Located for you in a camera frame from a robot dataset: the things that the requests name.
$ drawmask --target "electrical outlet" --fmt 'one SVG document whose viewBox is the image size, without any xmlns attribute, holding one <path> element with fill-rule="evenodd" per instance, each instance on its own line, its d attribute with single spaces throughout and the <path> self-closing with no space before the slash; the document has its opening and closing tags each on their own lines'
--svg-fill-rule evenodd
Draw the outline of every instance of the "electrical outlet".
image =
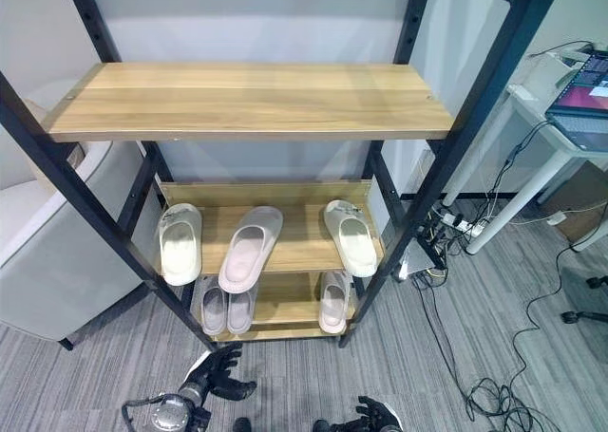
<svg viewBox="0 0 608 432">
<path fill-rule="evenodd" d="M 482 223 L 477 223 L 474 227 L 472 227 L 472 225 L 465 220 L 462 220 L 457 226 L 454 226 L 454 220 L 456 220 L 456 216 L 453 214 L 445 214 L 442 218 L 442 222 L 447 226 L 450 226 L 461 233 L 467 233 L 472 237 L 477 237 L 480 235 L 485 227 Z"/>
</svg>

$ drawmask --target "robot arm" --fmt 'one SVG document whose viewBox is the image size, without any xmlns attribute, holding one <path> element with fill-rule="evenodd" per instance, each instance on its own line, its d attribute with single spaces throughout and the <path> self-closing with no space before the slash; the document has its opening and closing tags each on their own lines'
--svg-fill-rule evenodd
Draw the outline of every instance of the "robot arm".
<svg viewBox="0 0 608 432">
<path fill-rule="evenodd" d="M 129 432 L 136 432 L 128 417 L 128 407 L 159 404 L 152 414 L 152 430 L 157 432 L 200 432 L 207 429 L 211 413 L 202 406 L 209 393 L 231 401 L 249 397 L 256 382 L 243 383 L 230 378 L 230 369 L 238 364 L 242 344 L 232 344 L 213 353 L 207 351 L 193 365 L 177 394 L 163 394 L 153 399 L 127 401 L 123 418 Z"/>
</svg>

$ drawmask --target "wooden shelf board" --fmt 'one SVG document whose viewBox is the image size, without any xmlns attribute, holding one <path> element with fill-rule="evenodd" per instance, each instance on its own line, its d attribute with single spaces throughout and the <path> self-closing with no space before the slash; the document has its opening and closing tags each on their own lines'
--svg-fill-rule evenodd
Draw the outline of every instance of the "wooden shelf board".
<svg viewBox="0 0 608 432">
<path fill-rule="evenodd" d="M 202 273 L 219 273 L 235 228 L 252 208 L 253 206 L 238 206 L 201 209 Z M 318 272 L 343 269 L 340 255 L 323 221 L 324 204 L 276 205 L 276 208 L 283 214 L 283 228 L 264 266 L 265 272 Z M 368 221 L 371 221 L 370 213 L 366 208 L 364 212 Z M 381 259 L 382 248 L 375 231 L 373 242 L 378 259 Z"/>
<path fill-rule="evenodd" d="M 406 65 L 94 66 L 43 122 L 55 141 L 442 139 L 453 123 Z"/>
<path fill-rule="evenodd" d="M 192 301 L 192 312 L 200 320 L 198 280 Z M 218 341 L 272 340 L 304 337 L 328 337 L 318 325 L 321 273 L 263 274 L 259 279 L 256 311 L 251 329 L 241 335 L 224 331 L 213 337 Z M 351 289 L 348 319 L 354 314 L 356 295 Z"/>
<path fill-rule="evenodd" d="M 220 199 L 228 204 L 225 207 L 200 208 L 203 274 L 219 273 L 235 228 L 241 218 L 257 205 L 275 206 L 283 214 L 283 228 L 264 272 L 323 272 L 343 269 L 340 255 L 325 227 L 323 209 L 327 202 L 344 196 L 363 209 L 370 224 L 377 257 L 382 259 L 383 256 L 383 248 L 366 206 L 370 188 L 368 181 L 246 185 L 199 183 L 187 184 L 184 193 L 178 192 L 181 187 L 179 184 L 164 183 L 161 187 L 169 205 L 188 202 L 200 207 L 201 204 L 217 204 Z M 298 187 L 310 194 L 312 204 L 307 203 L 303 196 L 293 196 Z M 249 205 L 229 205 L 233 202 Z"/>
</svg>

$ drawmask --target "chair cushion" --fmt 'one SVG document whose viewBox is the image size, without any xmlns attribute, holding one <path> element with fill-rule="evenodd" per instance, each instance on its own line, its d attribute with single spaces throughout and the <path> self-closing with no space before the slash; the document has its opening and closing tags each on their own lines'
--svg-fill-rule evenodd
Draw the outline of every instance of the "chair cushion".
<svg viewBox="0 0 608 432">
<path fill-rule="evenodd" d="M 38 180 L 0 190 L 0 247 L 5 247 L 51 196 Z"/>
</svg>

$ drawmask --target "white slipper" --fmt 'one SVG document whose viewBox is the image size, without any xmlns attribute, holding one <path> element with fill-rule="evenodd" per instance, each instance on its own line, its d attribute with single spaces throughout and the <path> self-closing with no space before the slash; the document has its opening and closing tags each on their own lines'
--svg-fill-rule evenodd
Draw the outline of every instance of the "white slipper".
<svg viewBox="0 0 608 432">
<path fill-rule="evenodd" d="M 329 334 L 339 334 L 346 328 L 351 281 L 352 277 L 346 271 L 323 273 L 319 326 Z"/>
<path fill-rule="evenodd" d="M 257 285 L 246 292 L 228 295 L 228 330 L 233 334 L 243 334 L 254 321 Z"/>
<path fill-rule="evenodd" d="M 330 202 L 323 212 L 325 225 L 333 237 L 342 264 L 355 277 L 376 272 L 376 250 L 363 212 L 348 201 Z"/>
<path fill-rule="evenodd" d="M 190 283 L 200 275 L 200 233 L 202 217 L 191 204 L 176 204 L 159 223 L 161 264 L 169 285 Z"/>
<path fill-rule="evenodd" d="M 227 295 L 219 287 L 217 275 L 205 277 L 201 281 L 203 285 L 200 297 L 202 330 L 207 335 L 221 334 L 226 329 Z"/>
<path fill-rule="evenodd" d="M 251 289 L 283 227 L 283 214 L 269 206 L 249 211 L 238 223 L 219 269 L 221 288 L 237 294 Z"/>
</svg>

